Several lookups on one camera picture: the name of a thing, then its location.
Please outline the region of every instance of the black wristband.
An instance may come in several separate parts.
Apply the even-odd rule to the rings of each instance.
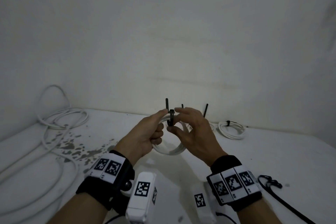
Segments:
[[[225,156],[221,156],[218,159],[216,159],[216,161],[212,164],[211,166],[211,171],[213,174],[219,174],[220,172],[223,172],[225,170],[231,169],[233,167],[238,167],[241,166],[241,162],[233,155],[225,155]],[[232,207],[232,209],[236,212],[244,209],[245,207],[253,204],[254,202],[262,199],[263,195],[260,191],[255,192],[253,194],[250,194],[246,197],[243,197],[241,199],[232,201],[230,203],[228,203],[229,206]]]
[[[123,201],[127,201],[127,203],[123,204],[123,207],[116,205],[118,204],[117,201],[119,201],[116,199],[121,199],[124,197],[120,190],[128,180],[134,180],[135,171],[132,167],[132,164],[124,155],[115,150],[111,150],[110,153],[125,158],[125,161],[121,166],[120,172],[115,179],[115,182],[111,184],[99,178],[88,176],[78,187],[76,194],[86,192],[95,198],[99,203],[101,203],[108,211],[111,210],[111,208],[118,208],[120,212],[124,212],[126,211],[128,204],[127,199],[123,199]]]

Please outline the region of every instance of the coiled white cable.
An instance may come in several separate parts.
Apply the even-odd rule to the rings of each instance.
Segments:
[[[245,128],[243,125],[240,125],[236,122],[231,121],[229,126],[235,128],[238,131],[238,134],[233,135],[229,133],[228,123],[226,121],[218,123],[218,130],[223,136],[229,139],[240,140],[245,137]]]
[[[162,122],[165,122],[167,120],[170,120],[170,114],[169,115],[166,115],[164,116],[159,123],[162,123]],[[187,128],[187,125],[180,121],[180,124],[182,125],[183,127],[183,131],[184,132],[188,132],[189,133],[189,130]],[[177,146],[177,148],[175,148],[174,150],[171,150],[171,151],[167,151],[167,150],[164,150],[162,149],[162,147],[158,146],[158,145],[155,145],[153,144],[153,149],[156,150],[157,152],[161,153],[161,154],[165,154],[165,155],[178,155],[178,154],[181,154],[186,148],[183,146],[182,143],[179,144],[179,146]]]
[[[54,112],[53,114],[51,114],[50,116],[48,116],[45,119],[42,119],[38,113],[38,107],[40,104],[40,101],[42,100],[42,97],[44,96],[45,92],[52,87],[56,87],[58,88],[64,98],[66,99],[67,103],[68,103],[68,107],[64,108],[62,110],[58,110],[56,112]],[[74,176],[72,177],[71,181],[69,182],[69,184],[63,188],[61,190],[60,193],[57,194],[57,196],[55,198],[49,199],[48,197],[46,197],[46,195],[48,194],[48,192],[50,192],[55,185],[58,183],[58,181],[60,180],[62,174],[63,174],[63,163],[59,160],[59,158],[57,158],[57,162],[60,165],[60,171],[59,171],[59,175],[57,177],[57,179],[52,183],[52,185],[44,192],[42,192],[41,194],[35,196],[30,202],[23,204],[23,205],[17,205],[16,207],[6,210],[4,212],[0,212],[0,222],[1,223],[10,223],[10,224],[14,224],[14,223],[18,223],[18,222],[22,222],[23,220],[26,220],[27,218],[30,218],[31,216],[39,213],[40,211],[44,210],[45,208],[47,208],[48,206],[50,206],[52,203],[54,203],[55,201],[57,201],[59,198],[61,198],[63,196],[63,194],[66,192],[66,190],[71,187],[71,185],[73,184],[73,182],[75,181],[75,178],[77,177],[78,174],[78,164],[75,162],[75,160],[73,160],[72,158],[69,158],[68,156],[61,154],[59,152],[57,152],[57,149],[55,149],[57,147],[57,145],[61,142],[61,140],[66,136],[67,133],[69,133],[70,129],[78,127],[84,123],[86,123],[86,121],[88,120],[88,114],[85,110],[81,109],[81,108],[72,108],[71,104],[69,102],[69,99],[67,98],[64,90],[58,86],[58,85],[50,85],[47,88],[44,89],[44,91],[42,92],[39,101],[38,101],[38,105],[36,107],[36,115],[37,118],[39,120],[40,123],[46,125],[46,129],[44,131],[43,137],[41,138],[41,143],[42,145],[46,148],[47,151],[45,151],[43,154],[37,156],[36,158],[30,160],[28,163],[26,163],[24,166],[19,167],[18,169],[15,170],[10,170],[10,167],[13,166],[15,163],[19,162],[22,158],[24,158],[25,156],[27,156],[29,153],[31,153],[33,150],[31,150],[29,153],[21,156],[19,159],[17,159],[16,161],[14,161],[13,163],[11,163],[8,167],[6,167],[2,172],[0,172],[0,174],[5,173],[5,171],[9,174],[5,175],[5,177],[3,179],[0,180],[0,184],[2,184],[5,180],[7,180],[8,178],[10,178],[11,176],[15,175],[16,173],[18,173],[20,170],[22,170],[24,167],[27,167],[28,165],[30,165],[32,162],[44,157],[46,154],[52,152],[60,157],[66,158],[68,160],[70,160],[74,166],[75,166],[75,171],[74,171]],[[73,113],[78,113],[79,117],[78,119],[75,119],[69,126],[63,126],[60,125],[58,123],[59,119],[61,119],[62,117],[69,115],[69,114],[73,114]],[[54,120],[51,121],[51,123],[48,123],[47,120],[51,117],[55,116]],[[56,129],[56,130],[65,130],[65,132],[62,134],[62,136],[56,140],[52,146],[48,146],[45,142],[45,139],[47,137],[47,132],[48,129]],[[37,208],[36,206],[33,205],[33,203],[39,201],[39,205],[43,205],[42,208]],[[12,218],[12,216],[10,216],[10,213],[18,211],[23,209],[23,212],[20,213],[20,218],[16,218],[16,216],[18,217],[18,214],[15,214],[14,219]]]

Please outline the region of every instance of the wall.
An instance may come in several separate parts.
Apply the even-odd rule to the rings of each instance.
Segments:
[[[314,134],[336,146],[335,0],[1,0],[2,138],[51,83],[74,105]]]

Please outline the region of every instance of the person's right hand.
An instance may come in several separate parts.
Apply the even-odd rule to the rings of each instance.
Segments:
[[[189,107],[175,108],[175,111],[180,114],[174,117],[174,124],[182,121],[190,124],[192,130],[188,133],[174,126],[167,127],[167,131],[176,135],[191,154],[203,160],[209,167],[217,158],[227,155],[200,111]]]

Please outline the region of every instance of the person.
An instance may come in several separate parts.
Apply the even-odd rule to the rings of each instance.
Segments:
[[[211,130],[208,120],[202,113],[193,108],[175,108],[179,114],[174,117],[174,124],[182,121],[191,125],[191,132],[187,133],[173,126],[167,130],[175,134],[187,150],[201,159],[209,167],[216,160],[228,155],[219,145]],[[126,157],[132,166],[152,150],[152,144],[160,144],[163,136],[163,124],[159,121],[168,113],[163,109],[151,116],[143,118],[114,150]],[[87,193],[73,196],[48,222],[48,224],[102,224],[107,209]],[[241,224],[281,224],[275,213],[261,197],[252,204],[237,211]]]

